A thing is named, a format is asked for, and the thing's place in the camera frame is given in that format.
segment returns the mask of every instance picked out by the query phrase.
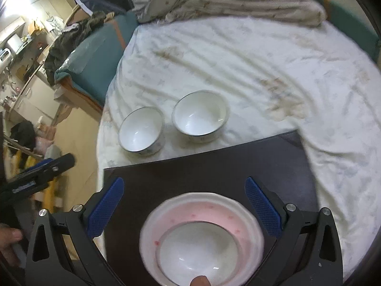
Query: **beige floor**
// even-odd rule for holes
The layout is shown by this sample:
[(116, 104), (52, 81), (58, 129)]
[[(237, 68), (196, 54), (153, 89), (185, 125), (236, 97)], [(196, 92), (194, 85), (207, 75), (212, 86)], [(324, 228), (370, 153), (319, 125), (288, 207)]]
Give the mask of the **beige floor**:
[(99, 123), (81, 109), (72, 109), (70, 115), (57, 125), (55, 144), (62, 154), (72, 153), (76, 159), (75, 166), (60, 179), (64, 189), (64, 211), (75, 204), (85, 204), (96, 191), (98, 127)]

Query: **white ceramic bowl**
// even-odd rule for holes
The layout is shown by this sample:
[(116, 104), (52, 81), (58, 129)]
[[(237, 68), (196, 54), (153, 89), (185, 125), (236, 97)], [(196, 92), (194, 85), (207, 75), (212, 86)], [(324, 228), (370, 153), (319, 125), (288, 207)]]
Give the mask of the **white ceramic bowl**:
[(172, 122), (183, 134), (195, 142), (216, 139), (229, 117), (225, 99), (209, 90), (192, 92), (175, 105)]
[(133, 111), (122, 122), (118, 140), (126, 151), (150, 155), (164, 145), (163, 113), (155, 107), (142, 107)]
[(144, 266), (163, 286), (189, 286), (199, 275), (212, 286), (240, 286), (258, 268), (263, 244), (256, 218), (237, 201), (214, 193), (163, 202), (140, 231)]

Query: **bed sheet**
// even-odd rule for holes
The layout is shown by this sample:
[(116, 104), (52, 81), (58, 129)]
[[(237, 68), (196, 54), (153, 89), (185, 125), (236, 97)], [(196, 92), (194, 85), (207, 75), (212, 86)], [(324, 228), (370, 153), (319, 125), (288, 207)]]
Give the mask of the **bed sheet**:
[[(176, 102), (209, 89), (229, 102), (224, 134), (184, 140), (171, 123)], [(264, 19), (221, 17), (139, 26), (110, 84), (97, 143), (102, 169), (237, 145), (298, 129), (317, 179), (321, 207), (338, 229), (344, 279), (381, 224), (381, 74), (329, 22), (306, 28)], [(150, 157), (118, 144), (123, 119), (142, 106), (165, 116), (164, 148)], [(105, 255), (102, 237), (98, 246)]]

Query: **folded blanket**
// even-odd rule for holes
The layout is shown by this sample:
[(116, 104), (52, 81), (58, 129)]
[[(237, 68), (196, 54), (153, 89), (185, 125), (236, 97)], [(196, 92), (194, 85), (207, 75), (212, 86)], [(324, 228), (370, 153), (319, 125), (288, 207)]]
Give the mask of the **folded blanket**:
[(326, 19), (324, 8), (314, 0), (150, 0), (139, 21), (167, 22), (205, 16), (253, 16), (318, 26)]

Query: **metal pivot screw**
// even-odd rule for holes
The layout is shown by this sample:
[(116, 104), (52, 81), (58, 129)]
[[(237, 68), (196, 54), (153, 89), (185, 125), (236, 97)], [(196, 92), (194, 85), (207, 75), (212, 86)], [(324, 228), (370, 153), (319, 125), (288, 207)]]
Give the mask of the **metal pivot screw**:
[(327, 216), (331, 215), (331, 210), (327, 207), (323, 207), (323, 214)]
[(82, 208), (83, 208), (82, 204), (76, 204), (75, 206), (73, 206), (73, 211), (80, 212), (82, 211)]
[(47, 209), (42, 209), (41, 211), (39, 211), (39, 215), (42, 217), (42, 216), (45, 216), (46, 213), (48, 213), (48, 210)]
[(296, 210), (296, 206), (295, 206), (295, 204), (292, 204), (292, 203), (287, 204), (287, 205), (286, 205), (286, 208), (287, 208), (287, 210), (289, 210), (290, 212), (293, 212), (293, 211)]

